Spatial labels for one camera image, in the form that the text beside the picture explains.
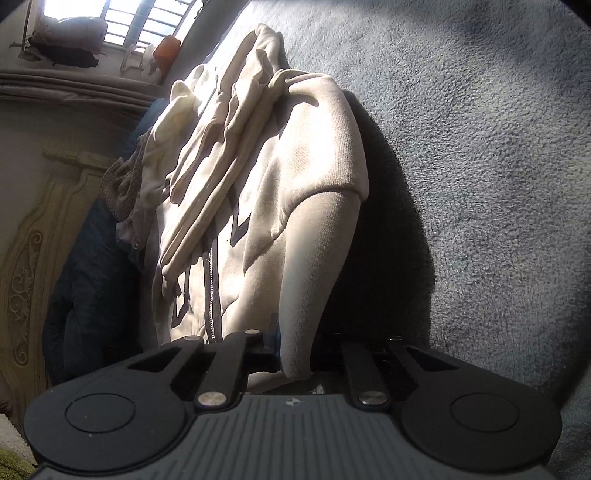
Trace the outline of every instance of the window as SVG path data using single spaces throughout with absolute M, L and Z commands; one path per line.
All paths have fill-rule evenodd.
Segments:
M 202 0 L 45 0 L 43 14 L 104 18 L 105 44 L 143 51 L 167 35 L 183 40 L 202 6 Z

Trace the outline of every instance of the carved wooden furniture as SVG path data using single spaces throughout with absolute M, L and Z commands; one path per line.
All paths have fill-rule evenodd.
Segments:
M 31 400 L 50 386 L 41 351 L 47 303 L 113 162 L 86 153 L 46 150 L 44 156 L 77 165 L 80 180 L 47 178 L 41 201 L 21 222 L 0 271 L 0 401 L 11 405 L 17 427 Z

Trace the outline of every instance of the zipper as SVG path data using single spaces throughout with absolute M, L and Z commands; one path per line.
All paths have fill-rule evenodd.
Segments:
M 209 340 L 216 342 L 216 332 L 213 327 L 213 247 L 209 249 Z

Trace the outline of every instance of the white hoodie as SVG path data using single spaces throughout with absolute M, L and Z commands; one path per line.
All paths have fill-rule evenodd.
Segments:
M 246 36 L 182 148 L 157 210 L 152 294 L 160 344 L 278 326 L 282 371 L 296 379 L 309 375 L 368 176 L 335 81 L 279 69 L 279 50 L 266 25 Z M 205 98 L 208 82 L 193 84 Z M 164 112 L 158 124 L 174 121 Z

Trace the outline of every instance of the sunlight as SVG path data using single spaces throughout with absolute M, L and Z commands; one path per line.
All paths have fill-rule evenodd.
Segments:
M 43 13 L 48 17 L 99 17 L 105 0 L 45 0 Z

